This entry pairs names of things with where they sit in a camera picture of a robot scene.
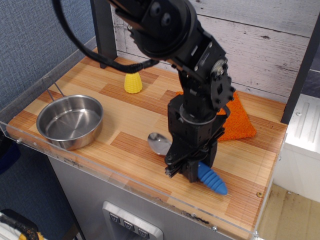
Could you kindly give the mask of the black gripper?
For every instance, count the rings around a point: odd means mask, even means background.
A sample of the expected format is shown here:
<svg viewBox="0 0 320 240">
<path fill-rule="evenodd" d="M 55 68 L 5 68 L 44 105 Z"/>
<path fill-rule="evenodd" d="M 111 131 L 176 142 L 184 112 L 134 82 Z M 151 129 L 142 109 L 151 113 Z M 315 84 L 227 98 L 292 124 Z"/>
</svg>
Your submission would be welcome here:
<svg viewBox="0 0 320 240">
<path fill-rule="evenodd" d="M 165 174 L 173 177 L 181 174 L 190 183 L 198 180 L 199 162 L 211 168 L 218 149 L 218 139 L 224 134 L 223 127 L 231 111 L 222 108 L 226 114 L 215 115 L 204 123 L 186 120 L 183 97 L 176 96 L 167 106 L 168 129 L 172 145 L 165 156 Z"/>
</svg>

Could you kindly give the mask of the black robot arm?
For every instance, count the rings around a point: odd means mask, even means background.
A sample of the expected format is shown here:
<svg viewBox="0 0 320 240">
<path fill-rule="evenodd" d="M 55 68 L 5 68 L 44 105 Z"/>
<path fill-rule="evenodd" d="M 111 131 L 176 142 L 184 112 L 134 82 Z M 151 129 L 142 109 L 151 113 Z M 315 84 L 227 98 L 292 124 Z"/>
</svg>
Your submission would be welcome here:
<svg viewBox="0 0 320 240">
<path fill-rule="evenodd" d="M 198 20 L 187 0 L 112 0 L 115 13 L 131 27 L 131 37 L 150 59 L 177 69 L 183 94 L 167 106 L 172 144 L 166 174 L 198 179 L 200 163 L 213 165 L 217 141 L 230 115 L 235 89 L 226 53 Z"/>
</svg>

